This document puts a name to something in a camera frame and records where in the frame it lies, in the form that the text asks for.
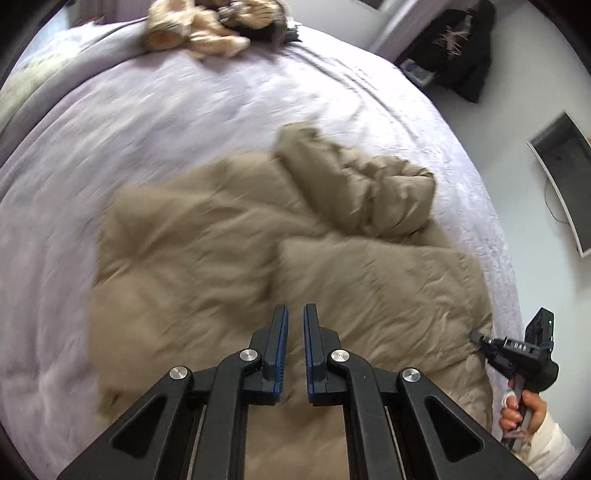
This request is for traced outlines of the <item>white sleeve forearm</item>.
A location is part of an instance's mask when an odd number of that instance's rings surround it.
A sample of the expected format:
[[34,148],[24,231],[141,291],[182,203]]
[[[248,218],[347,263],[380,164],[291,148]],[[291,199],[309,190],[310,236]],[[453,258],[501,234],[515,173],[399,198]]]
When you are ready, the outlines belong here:
[[539,429],[523,443],[515,456],[540,480],[559,480],[579,453],[560,425],[547,413]]

